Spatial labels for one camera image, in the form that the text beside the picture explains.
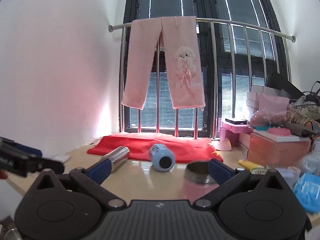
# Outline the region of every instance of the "red cloth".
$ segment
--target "red cloth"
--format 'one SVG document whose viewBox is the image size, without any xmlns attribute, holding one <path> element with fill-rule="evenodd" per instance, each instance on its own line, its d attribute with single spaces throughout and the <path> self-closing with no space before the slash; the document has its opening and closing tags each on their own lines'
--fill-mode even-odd
<svg viewBox="0 0 320 240">
<path fill-rule="evenodd" d="M 129 159 L 149 161 L 149 149 L 152 145 L 161 143 L 166 145 L 175 155 L 177 163 L 192 161 L 208 161 L 218 159 L 223 161 L 209 138 L 191 139 L 175 137 L 162 133 L 117 133 L 102 138 L 100 143 L 88 150 L 89 154 L 105 155 L 119 146 L 130 149 Z"/>
</svg>

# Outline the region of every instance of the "stack of boxes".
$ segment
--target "stack of boxes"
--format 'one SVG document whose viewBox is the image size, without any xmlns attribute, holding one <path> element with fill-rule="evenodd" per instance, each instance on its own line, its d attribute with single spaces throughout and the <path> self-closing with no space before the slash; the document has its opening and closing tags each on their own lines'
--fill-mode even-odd
<svg viewBox="0 0 320 240">
<path fill-rule="evenodd" d="M 264 86 L 258 86 L 258 85 L 252 85 L 251 92 L 247 93 L 247 100 L 246 100 L 246 115 L 251 116 L 254 112 L 259 110 L 259 94 L 267 94 L 269 96 L 280 96 L 280 90 L 264 87 Z"/>
</svg>

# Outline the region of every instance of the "metal tin lid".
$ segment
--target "metal tin lid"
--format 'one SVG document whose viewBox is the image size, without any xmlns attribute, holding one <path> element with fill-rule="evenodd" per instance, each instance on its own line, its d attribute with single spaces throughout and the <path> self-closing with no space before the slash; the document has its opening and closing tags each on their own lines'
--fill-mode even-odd
<svg viewBox="0 0 320 240">
<path fill-rule="evenodd" d="M 197 184 L 216 184 L 208 170 L 209 162 L 191 162 L 187 165 L 184 178 Z"/>
</svg>

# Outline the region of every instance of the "black tool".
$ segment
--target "black tool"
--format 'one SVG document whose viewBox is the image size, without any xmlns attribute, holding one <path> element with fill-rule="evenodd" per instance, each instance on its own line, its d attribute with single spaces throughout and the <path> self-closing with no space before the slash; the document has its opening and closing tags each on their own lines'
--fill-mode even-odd
<svg viewBox="0 0 320 240">
<path fill-rule="evenodd" d="M 39 174 L 15 213 L 24 239 L 295 240 L 306 222 L 303 207 L 276 170 L 251 184 L 250 172 L 238 171 L 193 206 L 188 200 L 133 200 L 127 207 L 84 173 Z"/>
<path fill-rule="evenodd" d="M 21 149 L 38 152 L 36 149 L 0 137 L 0 170 L 6 170 L 22 177 L 26 177 L 28 172 L 34 173 L 45 168 L 52 169 L 56 174 L 64 172 L 63 163 L 41 158 L 39 155 L 30 154 Z"/>
</svg>

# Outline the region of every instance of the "pink ribbon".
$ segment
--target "pink ribbon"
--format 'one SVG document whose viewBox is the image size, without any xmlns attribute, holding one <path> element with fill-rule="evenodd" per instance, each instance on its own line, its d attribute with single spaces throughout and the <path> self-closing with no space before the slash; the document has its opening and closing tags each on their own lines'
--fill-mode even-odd
<svg viewBox="0 0 320 240">
<path fill-rule="evenodd" d="M 196 95 L 192 92 L 191 90 L 191 86 L 190 86 L 190 82 L 191 82 L 191 72 L 188 69 L 184 69 L 183 70 L 183 77 L 181 80 L 181 84 L 183 84 L 183 81 L 186 81 L 186 85 L 188 87 L 188 90 L 190 92 L 190 94 L 195 97 Z"/>
</svg>

